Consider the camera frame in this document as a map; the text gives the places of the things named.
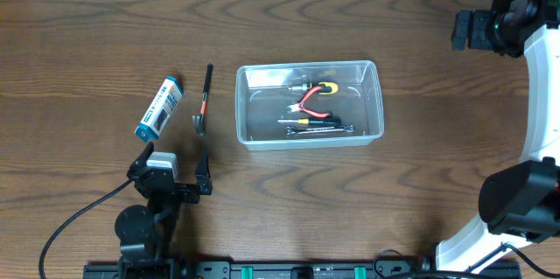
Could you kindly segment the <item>red handled pliers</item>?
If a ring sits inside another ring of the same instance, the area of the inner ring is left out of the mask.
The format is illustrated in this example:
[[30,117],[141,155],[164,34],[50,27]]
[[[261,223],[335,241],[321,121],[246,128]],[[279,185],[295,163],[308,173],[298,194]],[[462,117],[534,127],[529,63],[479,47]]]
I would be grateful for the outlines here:
[[332,113],[329,111],[317,111],[314,110],[313,107],[308,106],[309,103],[314,104],[313,98],[318,96],[320,90],[321,87],[313,87],[299,101],[288,105],[285,108],[286,112],[291,114],[302,113],[313,118],[331,117]]

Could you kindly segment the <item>slim black yellow screwdriver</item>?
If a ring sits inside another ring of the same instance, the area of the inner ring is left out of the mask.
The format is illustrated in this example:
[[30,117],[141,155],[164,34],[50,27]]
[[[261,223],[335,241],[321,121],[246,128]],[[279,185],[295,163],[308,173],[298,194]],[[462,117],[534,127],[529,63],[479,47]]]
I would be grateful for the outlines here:
[[338,127],[341,125],[339,117],[279,119],[277,122],[282,124],[298,124],[318,127]]

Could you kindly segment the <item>silver combination wrench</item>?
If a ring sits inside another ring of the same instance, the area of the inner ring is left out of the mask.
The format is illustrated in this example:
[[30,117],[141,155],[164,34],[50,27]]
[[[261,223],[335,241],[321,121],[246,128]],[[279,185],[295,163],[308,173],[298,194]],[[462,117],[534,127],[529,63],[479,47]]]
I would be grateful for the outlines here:
[[314,127],[314,128],[296,128],[293,126],[287,127],[285,134],[287,136],[302,136],[302,135],[318,135],[329,133],[353,133],[353,125],[340,125],[337,127]]

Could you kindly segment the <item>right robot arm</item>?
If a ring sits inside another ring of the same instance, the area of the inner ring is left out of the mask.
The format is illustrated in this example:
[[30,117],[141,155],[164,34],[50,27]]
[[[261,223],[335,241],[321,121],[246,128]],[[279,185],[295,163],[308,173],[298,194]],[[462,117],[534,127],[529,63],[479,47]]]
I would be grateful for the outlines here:
[[520,162],[483,183],[478,213],[435,249],[434,276],[482,277],[509,252],[559,235],[559,0],[493,0],[457,13],[456,51],[523,57],[528,118]]

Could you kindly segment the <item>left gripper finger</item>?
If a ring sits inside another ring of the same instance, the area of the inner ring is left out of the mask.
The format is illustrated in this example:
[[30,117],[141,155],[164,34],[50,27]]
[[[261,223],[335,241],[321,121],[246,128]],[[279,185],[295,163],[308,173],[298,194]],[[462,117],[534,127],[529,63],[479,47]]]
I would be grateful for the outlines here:
[[136,168],[144,167],[147,164],[148,159],[154,151],[154,143],[148,142],[141,154],[136,158],[136,160],[130,165],[131,170]]
[[195,177],[198,185],[211,184],[211,175],[209,170],[209,149],[207,147],[202,150],[201,158],[195,170]]

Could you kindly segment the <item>stubby yellow black screwdriver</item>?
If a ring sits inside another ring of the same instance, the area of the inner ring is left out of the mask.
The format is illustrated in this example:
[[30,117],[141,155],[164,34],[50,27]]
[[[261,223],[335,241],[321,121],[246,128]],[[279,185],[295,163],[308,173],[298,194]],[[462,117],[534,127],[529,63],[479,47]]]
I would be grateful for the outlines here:
[[290,86],[288,89],[294,93],[307,93],[313,87],[321,87],[318,93],[322,95],[336,94],[339,90],[339,85],[331,81],[303,83],[301,85]]

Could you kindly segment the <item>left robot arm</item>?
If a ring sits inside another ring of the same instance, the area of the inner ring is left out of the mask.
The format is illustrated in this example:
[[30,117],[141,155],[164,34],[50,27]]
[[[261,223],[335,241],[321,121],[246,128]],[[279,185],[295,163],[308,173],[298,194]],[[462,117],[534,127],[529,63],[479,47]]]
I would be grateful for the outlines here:
[[115,233],[126,261],[151,262],[163,258],[170,246],[180,207],[197,204],[201,196],[212,193],[209,149],[202,151],[195,170],[195,183],[179,183],[178,175],[178,157],[154,151],[152,142],[129,167],[127,178],[147,204],[129,206],[116,218]]

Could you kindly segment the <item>small black orange hammer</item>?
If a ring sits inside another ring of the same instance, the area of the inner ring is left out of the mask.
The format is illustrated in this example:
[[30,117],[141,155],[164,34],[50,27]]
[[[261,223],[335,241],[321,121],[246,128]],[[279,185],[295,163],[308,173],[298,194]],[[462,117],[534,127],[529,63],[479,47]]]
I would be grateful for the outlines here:
[[202,92],[202,101],[199,113],[192,117],[193,126],[198,135],[203,136],[206,134],[205,130],[205,116],[207,111],[207,98],[210,91],[211,80],[213,75],[214,65],[208,64],[206,66],[205,83]]

